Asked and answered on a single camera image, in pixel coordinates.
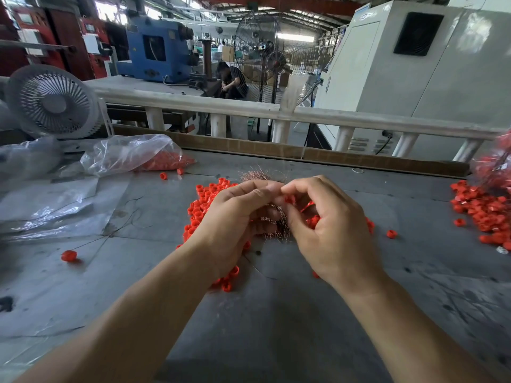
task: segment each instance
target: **blue machine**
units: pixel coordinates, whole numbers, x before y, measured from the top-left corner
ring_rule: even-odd
[[[153,20],[147,16],[130,18],[126,27],[129,61],[117,63],[118,73],[146,81],[179,83],[192,70],[187,40],[193,30],[181,23]]]

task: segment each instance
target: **hand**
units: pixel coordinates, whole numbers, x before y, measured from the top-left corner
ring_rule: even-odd
[[[254,235],[273,233],[277,227],[261,218],[278,220],[280,213],[268,204],[281,193],[282,183],[251,180],[219,192],[184,246],[195,246],[207,255],[214,279],[236,265],[243,245]]]
[[[387,276],[373,245],[362,207],[324,176],[293,180],[281,188],[296,207],[283,204],[289,228],[312,269],[344,298],[377,292]],[[304,222],[321,216],[316,229]]]

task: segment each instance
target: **forearm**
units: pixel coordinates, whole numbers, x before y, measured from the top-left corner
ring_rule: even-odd
[[[398,283],[387,279],[381,293],[345,301],[396,383],[494,381]]]
[[[206,263],[186,245],[175,251],[18,383],[150,381],[214,280]]]

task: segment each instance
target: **red machine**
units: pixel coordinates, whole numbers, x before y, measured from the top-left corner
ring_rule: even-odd
[[[100,19],[82,17],[80,19],[80,28],[84,35],[97,35],[100,42],[110,44],[108,35],[105,31],[105,23]],[[105,61],[110,60],[109,56],[102,56],[89,52],[90,64],[92,65],[96,78],[105,78],[108,76],[105,67]]]
[[[0,27],[2,26],[4,29],[0,29],[0,40],[18,40],[16,28],[0,0]],[[0,47],[0,59],[2,59],[0,76],[11,76],[14,71],[29,64],[22,48]]]
[[[47,51],[45,56],[31,56],[34,63],[48,64],[69,71],[82,81],[94,79],[78,19],[73,12],[39,7],[13,8],[20,28],[36,30],[46,44],[72,46],[74,51]]]

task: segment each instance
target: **white desk fan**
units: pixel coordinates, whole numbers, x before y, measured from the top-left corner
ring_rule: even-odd
[[[27,133],[58,139],[85,138],[101,127],[101,111],[108,135],[113,134],[104,100],[60,68],[22,67],[9,78],[5,95],[9,109]]]

